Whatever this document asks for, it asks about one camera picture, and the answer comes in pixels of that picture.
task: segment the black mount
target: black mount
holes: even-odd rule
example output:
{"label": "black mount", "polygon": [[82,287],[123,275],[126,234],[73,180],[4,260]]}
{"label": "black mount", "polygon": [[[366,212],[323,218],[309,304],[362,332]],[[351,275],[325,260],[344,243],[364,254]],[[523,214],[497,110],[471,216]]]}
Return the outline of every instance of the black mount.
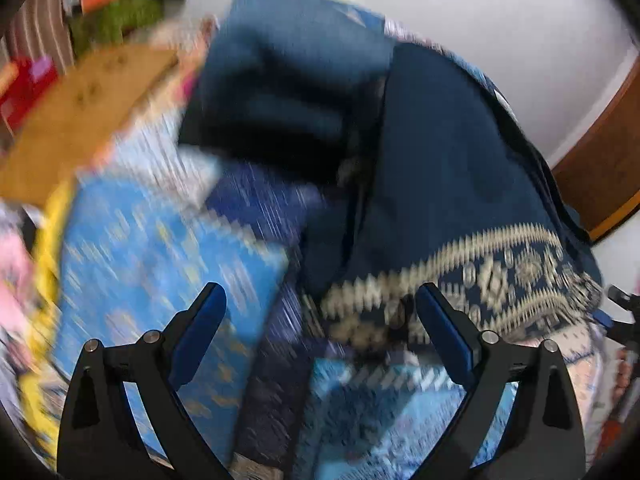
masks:
{"label": "black mount", "polygon": [[[508,344],[479,333],[432,283],[416,294],[417,311],[436,350],[467,394],[414,480],[575,480],[585,471],[584,436],[574,390],[558,345]],[[60,424],[58,472],[68,480],[230,480],[177,397],[193,378],[222,321],[222,287],[209,283],[163,332],[105,348],[85,343],[70,382]],[[174,469],[153,461],[136,428],[123,382],[136,383],[147,415]],[[494,418],[506,383],[518,391],[494,459],[470,468]]]}

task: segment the brown wooden trim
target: brown wooden trim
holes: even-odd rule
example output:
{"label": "brown wooden trim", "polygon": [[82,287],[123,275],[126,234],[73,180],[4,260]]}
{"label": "brown wooden trim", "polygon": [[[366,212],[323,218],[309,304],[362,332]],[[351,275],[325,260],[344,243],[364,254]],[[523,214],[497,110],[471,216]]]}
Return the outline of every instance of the brown wooden trim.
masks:
{"label": "brown wooden trim", "polygon": [[568,151],[568,153],[561,158],[558,163],[554,166],[553,170],[561,169],[561,166],[564,164],[571,163],[572,158],[577,156],[577,152],[580,147],[587,143],[591,137],[598,134],[599,129],[602,127],[603,123],[609,119],[609,115],[615,110],[618,103],[625,96],[626,92],[629,90],[631,83],[633,83],[634,79],[640,73],[640,56],[636,57],[629,74],[626,76],[625,81],[620,85],[620,89],[613,96],[613,99],[609,102],[604,111],[599,115],[599,117],[595,120],[595,122],[591,125],[591,127],[587,130],[587,132],[575,143],[575,145]]}
{"label": "brown wooden trim", "polygon": [[629,200],[627,200],[613,215],[609,216],[604,222],[589,231],[591,241],[602,238],[606,233],[612,230],[627,216],[629,216],[636,207],[640,205],[640,190],[636,192]]}

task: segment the fabric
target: fabric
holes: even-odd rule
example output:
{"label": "fabric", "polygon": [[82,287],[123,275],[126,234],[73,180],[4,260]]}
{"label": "fabric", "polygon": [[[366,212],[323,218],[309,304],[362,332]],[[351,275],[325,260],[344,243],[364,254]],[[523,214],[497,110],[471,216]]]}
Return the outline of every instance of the fabric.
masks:
{"label": "fabric", "polygon": [[0,69],[4,68],[9,62],[11,62],[11,56],[6,47],[6,38],[3,36],[0,38]]}
{"label": "fabric", "polygon": [[317,329],[361,350],[428,342],[412,303],[423,282],[479,330],[510,340],[596,308],[600,273],[586,233],[502,104],[455,63],[396,47],[378,153],[348,256],[349,203],[311,217],[305,231],[301,286],[318,306]]}
{"label": "fabric", "polygon": [[0,196],[44,206],[61,180],[90,163],[176,60],[172,50],[136,44],[85,57],[27,117],[0,167]]}
{"label": "fabric", "polygon": [[0,201],[0,234],[20,229],[20,213],[15,207]]}
{"label": "fabric", "polygon": [[[225,320],[178,396],[226,463],[252,356],[286,271],[285,251],[223,219],[190,214],[134,181],[87,176],[66,226],[60,267],[53,360],[67,375],[88,338],[105,346],[132,343],[146,330],[164,328],[207,282],[222,285]],[[143,441],[162,453],[130,384],[127,396]]]}
{"label": "fabric", "polygon": [[33,263],[18,231],[0,234],[0,327],[24,333]]}
{"label": "fabric", "polygon": [[335,181],[348,152],[348,124],[370,126],[378,116],[368,86],[385,75],[393,45],[382,34],[382,20],[356,7],[233,0],[180,142]]}
{"label": "fabric", "polygon": [[59,74],[74,64],[61,0],[25,0],[11,20],[5,40],[12,57],[51,56]]}
{"label": "fabric", "polygon": [[[434,43],[431,43],[429,47],[465,70],[491,98],[499,103],[507,114],[512,114],[506,100],[481,71]],[[274,144],[277,144],[282,150],[290,148],[288,144],[277,142]],[[281,197],[288,196],[288,191],[280,193],[278,192],[280,187],[273,187],[273,175],[275,175],[274,171],[266,171],[253,164],[231,164],[216,189],[213,190],[212,196],[207,200],[207,207],[215,210],[218,215],[224,215],[229,221],[238,220],[241,223],[249,224],[258,237],[271,239],[275,236],[278,240],[287,237],[292,242],[298,240],[299,232],[297,230],[290,231],[287,222],[284,222],[286,229],[282,230],[282,218],[297,219],[299,215],[297,209],[289,212],[287,208],[277,205]],[[264,206],[253,206],[252,198],[254,196],[257,198],[256,202],[259,201]],[[413,207],[410,205],[407,209],[411,211]],[[313,218],[315,216],[320,219],[319,224],[321,224],[324,216],[320,216],[319,212],[335,212],[335,202],[325,200],[322,206],[310,208],[305,217],[308,218],[311,215]],[[348,212],[345,211],[342,218],[346,218],[347,214]],[[337,248],[339,251],[342,245],[336,243],[335,238],[340,237],[342,240],[345,222],[337,221],[335,225],[328,225],[329,230],[332,227],[335,227],[335,230],[332,231],[332,235],[335,234],[335,237],[328,246],[331,249]],[[289,232],[292,232],[294,236],[288,237],[287,233]],[[338,268],[339,266],[335,268],[328,266],[322,269],[322,272],[338,272]],[[298,428],[302,417],[302,405],[305,402],[305,388],[300,384],[300,378],[310,374],[313,358],[322,355],[324,351],[321,342],[314,346],[309,341],[299,339],[300,314],[298,309],[300,302],[293,287],[296,275],[294,270],[286,281],[280,297],[276,300],[267,332],[258,348],[252,376],[247,384],[236,430],[234,461],[231,467],[232,472],[240,478],[249,476],[261,479],[279,479],[283,475],[287,475],[292,457],[295,455],[295,443],[299,440]],[[449,290],[446,284],[443,286],[445,293],[449,291],[448,297],[454,306],[464,310],[464,298],[461,302],[454,295],[456,292],[460,294],[460,287],[456,290],[452,285]],[[325,327],[322,327],[320,320],[314,317],[314,312],[314,309],[308,309],[302,313],[302,316],[306,317],[305,322],[308,323],[309,332],[319,336],[331,335],[324,331]],[[352,331],[353,335],[357,333],[366,344],[371,342],[372,336],[377,335],[371,330],[377,329],[373,323],[367,325],[366,320],[361,322],[359,319],[351,319],[350,322],[353,323],[351,327],[344,325],[340,327],[346,329],[342,330],[343,333],[349,334],[349,331]],[[552,337],[560,342],[563,354],[567,357],[570,376],[578,397],[578,405],[583,421],[585,421],[592,397],[590,388],[593,388],[596,381],[594,377],[597,376],[597,374],[593,374],[593,369],[597,368],[597,364],[588,330],[584,324],[578,324],[567,327],[567,329],[557,332],[556,335],[557,338],[556,336]],[[353,345],[353,340],[348,338],[342,340]],[[411,341],[419,343],[416,345],[416,349],[419,348],[422,351],[423,343],[428,342],[428,339],[421,326],[420,333]],[[528,344],[536,343],[539,343],[539,338],[528,341]],[[402,462],[403,459],[404,455],[401,454],[398,462]]]}
{"label": "fabric", "polygon": [[316,186],[294,183],[258,164],[226,162],[207,209],[249,226],[261,240],[296,246],[309,209],[324,199]]}
{"label": "fabric", "polygon": [[58,309],[58,260],[63,240],[66,216],[76,192],[74,179],[65,180],[49,197],[44,209],[45,220],[36,233],[33,248],[35,261],[34,286],[39,298],[38,308],[31,314],[27,346],[31,355],[29,369],[20,376],[22,408],[26,424],[33,430],[37,446],[50,465],[58,448],[58,422],[46,409],[40,387],[47,358],[56,339],[60,311]]}
{"label": "fabric", "polygon": [[0,330],[0,403],[18,431],[23,432],[22,410],[18,398],[17,379],[12,364],[8,335]]}
{"label": "fabric", "polygon": [[152,122],[134,124],[119,135],[110,160],[102,167],[107,174],[119,174],[174,194],[201,207],[222,172],[217,157],[198,148],[178,148],[180,108],[165,111]]}
{"label": "fabric", "polygon": [[619,352],[624,349],[624,345],[606,337],[604,327],[600,327],[598,335],[600,339],[597,341],[597,345],[602,356],[602,379],[597,384],[594,403],[584,428],[584,447],[588,467],[596,460],[602,437],[602,427],[616,403],[613,397],[622,362]]}
{"label": "fabric", "polygon": [[[464,390],[441,365],[356,366],[316,360],[291,469],[281,471],[236,456],[238,478],[409,478],[449,424]],[[478,465],[493,457],[513,405],[504,391]]]}
{"label": "fabric", "polygon": [[163,16],[162,0],[112,0],[68,16],[74,54],[80,59],[97,46],[123,44],[128,31],[151,27]]}
{"label": "fabric", "polygon": [[[405,28],[401,23],[388,18],[385,20],[385,35],[404,43],[420,44],[452,60],[485,88],[490,95],[495,96],[511,119],[517,121],[505,97],[478,67],[471,65],[465,59],[433,40],[423,38]],[[591,327],[587,328],[586,323],[579,322],[558,332],[553,332],[546,337],[553,339],[560,345],[574,386],[575,396],[578,400],[582,423],[586,425],[590,420],[591,405],[600,381],[601,369],[600,353],[593,345],[593,330]],[[536,346],[541,340],[542,338],[540,337],[534,337],[523,341],[522,344]]]}
{"label": "fabric", "polygon": [[[166,72],[161,82],[158,82],[145,95],[142,102],[136,105],[127,123],[116,134],[112,142],[95,153],[91,167],[101,171],[108,165],[113,156],[114,144],[119,139],[126,139],[136,132],[162,131],[162,118],[171,114],[172,110],[184,109],[190,93],[186,85],[192,84],[199,73],[209,48],[210,38],[217,30],[215,18],[202,20],[167,20],[161,22],[152,30],[139,30],[133,33],[131,41],[146,43],[153,48],[170,48],[177,52],[178,65]],[[145,155],[140,153],[139,162],[156,166],[155,151],[147,150]]]}

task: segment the green object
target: green object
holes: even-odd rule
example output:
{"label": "green object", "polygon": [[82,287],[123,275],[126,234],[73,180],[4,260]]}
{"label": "green object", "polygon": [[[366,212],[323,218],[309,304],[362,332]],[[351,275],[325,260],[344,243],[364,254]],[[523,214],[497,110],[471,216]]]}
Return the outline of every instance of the green object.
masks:
{"label": "green object", "polygon": [[94,45],[121,44],[132,31],[164,17],[162,0],[114,0],[88,14],[69,19],[76,57]]}

